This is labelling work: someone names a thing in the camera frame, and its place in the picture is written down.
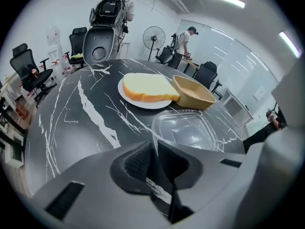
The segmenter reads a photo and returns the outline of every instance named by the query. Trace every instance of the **man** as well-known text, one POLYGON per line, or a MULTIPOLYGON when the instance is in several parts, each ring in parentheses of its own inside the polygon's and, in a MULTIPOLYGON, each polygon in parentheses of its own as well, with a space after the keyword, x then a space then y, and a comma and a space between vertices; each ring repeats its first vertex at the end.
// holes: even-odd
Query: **man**
POLYGON ((187 43, 190 41, 190 36, 193 36, 194 34, 198 35, 197 29, 194 26, 180 34, 179 49, 175 51, 172 60, 168 63, 168 66, 175 68, 175 66, 180 63, 184 54, 186 59, 191 59, 187 50, 187 43))
POLYGON ((278 109, 277 118, 275 119, 272 114, 268 117, 269 124, 266 125, 263 129, 256 132, 253 136, 249 137, 248 139, 243 141, 244 150, 247 153, 250 146, 255 143, 262 143, 264 142, 269 135, 277 130, 281 130, 287 126, 286 120, 280 108, 278 109))
MULTIPOLYGON (((102 0, 99 0, 95 7, 97 7, 101 1, 102 0)), ((124 36, 123 27, 122 27, 123 20, 126 19, 127 21, 131 22, 134 18, 134 0, 125 0, 125 6, 126 6, 126 13, 122 13, 119 23, 113 28, 115 36, 114 36, 113 49, 109 60, 117 59, 119 56, 120 49, 122 47, 123 36, 124 36)))

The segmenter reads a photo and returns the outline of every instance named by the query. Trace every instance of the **glass wall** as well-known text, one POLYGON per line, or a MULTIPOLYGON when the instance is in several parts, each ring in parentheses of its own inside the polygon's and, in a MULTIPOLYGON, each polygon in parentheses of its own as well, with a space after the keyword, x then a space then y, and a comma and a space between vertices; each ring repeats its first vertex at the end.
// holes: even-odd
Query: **glass wall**
MULTIPOLYGON (((181 33, 191 26, 199 32, 188 43, 193 63, 215 63, 218 73, 215 82, 219 79, 223 85, 218 91, 224 94, 229 88, 254 114, 278 83, 273 74, 255 53, 223 31, 191 21, 181 21, 177 32, 181 33), (261 90, 263 93, 258 97, 256 93, 261 90)), ((185 66, 181 62, 178 70, 183 71, 185 66)), ((193 73, 194 69, 190 67, 187 74, 192 76, 193 73)))

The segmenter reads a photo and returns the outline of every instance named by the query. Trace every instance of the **black marble table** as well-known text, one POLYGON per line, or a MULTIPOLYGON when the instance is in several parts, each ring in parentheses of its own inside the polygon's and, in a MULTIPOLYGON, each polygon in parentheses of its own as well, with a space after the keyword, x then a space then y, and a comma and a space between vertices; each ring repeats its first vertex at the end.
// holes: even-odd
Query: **black marble table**
MULTIPOLYGON (((189 77, 173 68, 131 59, 87 66, 59 83, 41 103, 26 140, 28 188, 34 194, 47 181, 77 161, 113 148, 153 138, 153 118, 162 111, 181 110, 172 102, 159 110, 146 110, 126 102, 118 83, 127 73, 189 77)), ((202 111, 219 152, 244 153, 237 125, 219 102, 202 111)))

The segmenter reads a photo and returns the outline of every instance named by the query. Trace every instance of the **fan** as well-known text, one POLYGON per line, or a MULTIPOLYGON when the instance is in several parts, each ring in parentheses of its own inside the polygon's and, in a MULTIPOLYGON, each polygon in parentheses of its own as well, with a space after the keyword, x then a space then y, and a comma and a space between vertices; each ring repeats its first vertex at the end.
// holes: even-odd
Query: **fan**
POLYGON ((143 42, 145 46, 151 50, 148 61, 151 59, 152 50, 157 50, 163 47, 165 43, 165 33, 157 26, 148 28, 143 35, 143 42))

